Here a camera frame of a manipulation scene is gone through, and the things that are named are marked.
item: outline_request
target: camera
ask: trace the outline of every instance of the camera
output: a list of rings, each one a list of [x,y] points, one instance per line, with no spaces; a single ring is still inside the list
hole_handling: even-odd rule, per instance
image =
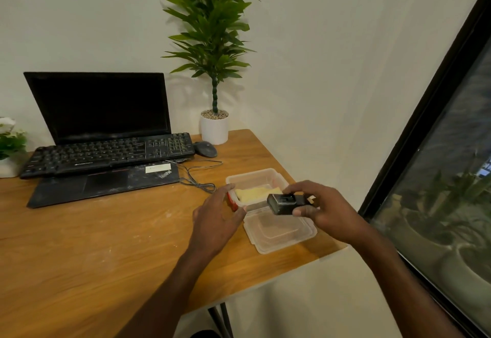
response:
[[[279,195],[271,193],[266,199],[267,205],[274,215],[291,215],[293,209],[299,206],[311,205],[303,195]]]

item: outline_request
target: black mouse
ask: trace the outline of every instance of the black mouse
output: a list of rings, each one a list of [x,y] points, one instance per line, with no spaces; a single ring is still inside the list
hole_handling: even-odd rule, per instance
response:
[[[200,156],[204,157],[217,157],[217,149],[212,146],[210,142],[196,142],[193,144],[194,150]]]

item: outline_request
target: touchpad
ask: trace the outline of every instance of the touchpad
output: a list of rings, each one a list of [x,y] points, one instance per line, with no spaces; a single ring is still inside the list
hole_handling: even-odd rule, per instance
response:
[[[91,174],[87,176],[83,192],[88,194],[118,192],[121,189],[126,188],[127,183],[128,170]]]

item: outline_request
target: floor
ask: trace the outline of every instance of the floor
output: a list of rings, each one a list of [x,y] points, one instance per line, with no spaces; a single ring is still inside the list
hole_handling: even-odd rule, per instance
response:
[[[234,338],[399,338],[370,269],[351,247],[227,301]],[[174,338],[214,329],[206,310],[183,316]]]

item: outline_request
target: white flower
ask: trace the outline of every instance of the white flower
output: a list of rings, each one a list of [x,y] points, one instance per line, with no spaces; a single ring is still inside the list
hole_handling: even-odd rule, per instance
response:
[[[15,120],[10,117],[0,117],[0,134],[9,133],[15,126]]]

